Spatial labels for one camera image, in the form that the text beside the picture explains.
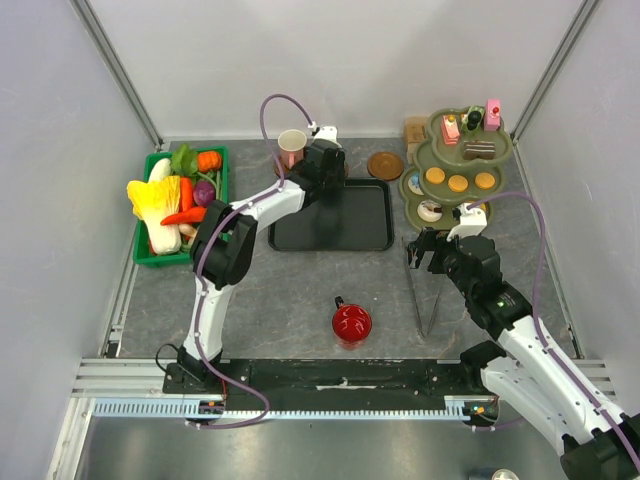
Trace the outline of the white chocolate donut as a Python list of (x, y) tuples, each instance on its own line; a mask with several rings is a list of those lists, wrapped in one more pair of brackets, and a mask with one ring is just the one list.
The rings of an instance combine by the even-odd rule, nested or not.
[(438, 222), (443, 215), (442, 206), (432, 200), (423, 200), (416, 208), (417, 215), (425, 222)]

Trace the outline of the pink mug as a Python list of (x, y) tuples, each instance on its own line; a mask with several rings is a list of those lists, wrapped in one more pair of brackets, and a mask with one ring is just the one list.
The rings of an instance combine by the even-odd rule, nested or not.
[(277, 143), (281, 160), (287, 168), (292, 168), (304, 158), (307, 136), (303, 131), (297, 129), (286, 130), (279, 135)]

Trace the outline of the blue iced donut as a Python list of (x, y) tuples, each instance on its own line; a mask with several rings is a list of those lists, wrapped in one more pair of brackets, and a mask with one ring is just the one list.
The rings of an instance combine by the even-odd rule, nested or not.
[(423, 191), (420, 186), (420, 176), (418, 173), (412, 174), (407, 180), (408, 189), (415, 195), (422, 196)]

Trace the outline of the orange biscuit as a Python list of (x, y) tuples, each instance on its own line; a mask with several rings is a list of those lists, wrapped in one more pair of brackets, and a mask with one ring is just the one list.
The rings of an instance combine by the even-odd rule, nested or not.
[(475, 176), (474, 182), (482, 190), (491, 190), (496, 185), (496, 177), (489, 172), (480, 172)]
[(439, 167), (430, 167), (425, 172), (425, 179), (431, 184), (439, 185), (446, 180), (446, 173)]
[(469, 182), (463, 175), (451, 175), (447, 181), (447, 185), (452, 192), (463, 193), (468, 189)]

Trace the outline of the metal tongs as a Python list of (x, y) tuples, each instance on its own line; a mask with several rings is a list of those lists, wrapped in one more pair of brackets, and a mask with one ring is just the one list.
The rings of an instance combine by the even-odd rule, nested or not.
[(441, 297), (443, 294), (443, 290), (444, 290), (444, 278), (442, 276), (436, 276), (436, 280), (435, 280), (435, 292), (432, 295), (432, 305), (431, 305), (431, 310), (430, 310), (430, 314), (428, 317), (428, 321), (424, 322), (424, 318), (421, 315), (421, 310), (420, 310), (420, 306), (421, 306), (421, 302), (420, 299), (421, 297), (418, 295), (418, 289), (417, 289), (417, 285), (414, 281), (414, 278), (412, 276), (412, 271), (414, 270), (418, 270), (418, 269), (408, 269), (407, 268), (407, 255), (406, 255), (406, 246), (409, 244), (410, 242), (408, 242), (404, 237), (401, 238), (401, 244), (402, 244), (402, 248), (403, 248), (403, 267), (404, 267), (404, 271), (405, 271), (405, 276), (406, 276), (406, 280), (408, 282), (409, 285), (409, 291), (411, 294), (411, 301), (412, 301), (412, 305), (413, 305), (413, 311), (414, 311), (414, 318), (415, 318), (415, 326), (416, 326), (416, 330), (417, 333), (419, 335), (419, 337), (426, 341), (427, 338), (431, 335), (436, 319), (438, 317), (438, 313), (439, 313), (439, 309), (440, 309), (440, 303), (441, 303)]

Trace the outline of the red mug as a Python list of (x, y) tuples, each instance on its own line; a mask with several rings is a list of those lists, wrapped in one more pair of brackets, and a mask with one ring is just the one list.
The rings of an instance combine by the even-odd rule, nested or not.
[(345, 302), (341, 296), (336, 296), (334, 303), (336, 311), (331, 326), (337, 343), (344, 349), (359, 348), (371, 333), (371, 315), (361, 306)]

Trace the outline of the chocolate layer cake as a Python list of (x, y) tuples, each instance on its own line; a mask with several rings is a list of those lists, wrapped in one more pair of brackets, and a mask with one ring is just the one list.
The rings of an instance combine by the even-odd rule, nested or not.
[(462, 157), (464, 160), (493, 160), (496, 155), (494, 142), (484, 140), (465, 141)]

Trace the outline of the pink striped cake slice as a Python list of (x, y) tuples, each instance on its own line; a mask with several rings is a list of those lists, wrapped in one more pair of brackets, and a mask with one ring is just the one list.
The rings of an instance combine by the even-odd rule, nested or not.
[(454, 114), (446, 114), (441, 118), (441, 134), (445, 145), (456, 145), (460, 138), (457, 117)]

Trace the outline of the green white cake slice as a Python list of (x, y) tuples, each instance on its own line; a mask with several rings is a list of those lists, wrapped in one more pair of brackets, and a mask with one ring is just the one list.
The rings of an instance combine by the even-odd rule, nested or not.
[(471, 132), (476, 130), (485, 115), (485, 108), (478, 105), (470, 106), (466, 111), (460, 114), (460, 125), (462, 132)]

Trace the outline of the pink cake with cherry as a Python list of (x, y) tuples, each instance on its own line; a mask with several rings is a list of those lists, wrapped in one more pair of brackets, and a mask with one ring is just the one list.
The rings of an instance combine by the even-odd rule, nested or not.
[(501, 102), (497, 98), (489, 98), (485, 107), (484, 130), (497, 131), (501, 124)]

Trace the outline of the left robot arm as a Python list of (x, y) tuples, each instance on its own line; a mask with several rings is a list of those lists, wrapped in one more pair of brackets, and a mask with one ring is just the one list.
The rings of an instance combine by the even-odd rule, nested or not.
[(345, 183), (345, 151), (335, 140), (314, 139), (286, 177), (232, 204), (210, 206), (191, 248), (196, 298), (189, 333), (177, 364), (196, 391), (217, 387), (222, 330), (235, 286), (248, 273), (256, 236), (278, 220), (319, 200)]

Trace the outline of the right brown saucer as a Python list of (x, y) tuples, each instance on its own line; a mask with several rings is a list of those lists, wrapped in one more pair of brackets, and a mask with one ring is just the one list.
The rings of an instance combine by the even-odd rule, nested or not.
[(401, 157), (392, 152), (376, 152), (368, 160), (367, 170), (372, 177), (393, 181), (404, 172)]

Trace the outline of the green toy beans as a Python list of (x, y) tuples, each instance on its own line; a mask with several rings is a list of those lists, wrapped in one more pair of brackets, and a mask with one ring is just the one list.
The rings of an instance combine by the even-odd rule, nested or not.
[[(190, 178), (192, 180), (193, 183), (193, 190), (194, 190), (194, 186), (196, 184), (197, 181), (200, 180), (205, 180), (208, 181), (210, 183), (212, 183), (215, 187), (216, 187), (216, 199), (220, 197), (220, 195), (223, 192), (223, 185), (222, 185), (222, 180), (220, 177), (220, 173), (219, 172), (213, 172), (213, 173), (209, 173), (209, 174), (203, 174), (202, 176), (196, 176), (195, 178)], [(194, 226), (197, 230), (199, 228), (199, 224), (190, 224), (192, 226)], [(183, 234), (181, 234), (181, 238), (182, 238), (182, 249), (184, 251), (186, 251), (187, 249), (189, 249), (193, 243), (194, 238), (189, 238), (184, 236)]]

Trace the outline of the upright orange toy carrot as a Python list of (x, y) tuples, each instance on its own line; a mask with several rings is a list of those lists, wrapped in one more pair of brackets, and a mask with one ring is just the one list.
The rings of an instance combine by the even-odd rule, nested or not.
[(188, 177), (180, 178), (180, 212), (189, 210), (194, 205), (193, 183)]

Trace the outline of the white toy radish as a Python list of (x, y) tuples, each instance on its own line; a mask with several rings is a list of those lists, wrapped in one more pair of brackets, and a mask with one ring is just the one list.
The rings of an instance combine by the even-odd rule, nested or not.
[(160, 182), (170, 176), (171, 173), (171, 160), (169, 158), (162, 158), (154, 164), (149, 173), (147, 182)]

